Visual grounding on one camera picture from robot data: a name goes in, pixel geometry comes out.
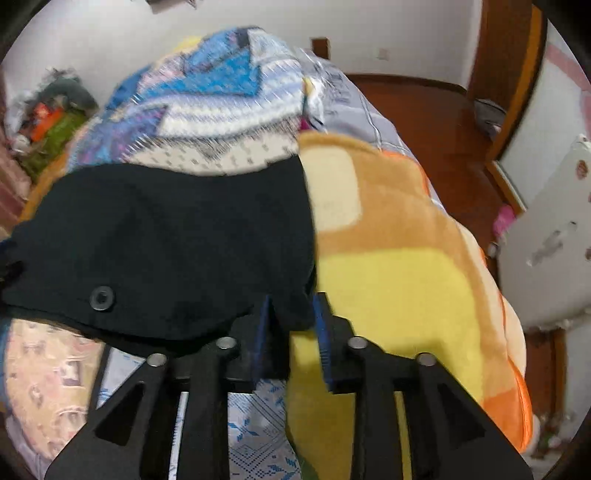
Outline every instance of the orange object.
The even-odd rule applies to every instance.
[[[43,197],[49,193],[51,187],[55,182],[62,178],[66,172],[66,164],[68,162],[68,149],[51,162],[41,176],[37,180],[37,184],[29,192],[29,198],[21,212],[19,222],[26,222],[35,216],[35,212],[39,207]]]
[[[43,139],[47,131],[56,123],[58,123],[61,117],[64,116],[64,113],[65,112],[63,108],[58,108],[49,115],[47,115],[45,118],[41,119],[37,126],[31,132],[31,141],[35,143]]]

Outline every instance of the wooden door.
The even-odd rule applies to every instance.
[[[469,99],[488,98],[509,109],[530,38],[531,11],[531,0],[482,1]]]

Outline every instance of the pink item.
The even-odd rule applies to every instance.
[[[304,117],[302,117],[301,124],[300,124],[300,132],[303,132],[304,130],[312,130],[312,127],[308,123],[308,120],[306,120]]]
[[[499,209],[499,215],[496,216],[495,222],[492,224],[492,231],[495,237],[499,239],[503,233],[515,222],[515,212],[510,205],[503,205]]]

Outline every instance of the blue and white patterned fabric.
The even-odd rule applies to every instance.
[[[68,171],[134,163],[239,174],[297,153],[304,90],[291,49],[260,28],[205,38],[115,91],[74,142]]]
[[[98,407],[129,378],[144,359],[116,348],[109,358],[100,386]],[[180,432],[188,393],[177,410],[168,480],[176,480]],[[300,463],[285,436],[285,382],[261,380],[253,394],[228,394],[230,475],[235,480],[301,480]]]

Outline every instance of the blanket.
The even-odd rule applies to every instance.
[[[523,450],[532,414],[519,320],[474,237],[430,200],[421,167],[315,132],[300,136],[300,158],[314,212],[318,289],[335,314],[387,352],[435,354]],[[348,478],[355,399],[327,392],[312,333],[293,333],[292,343],[287,415],[298,454],[322,480]]]

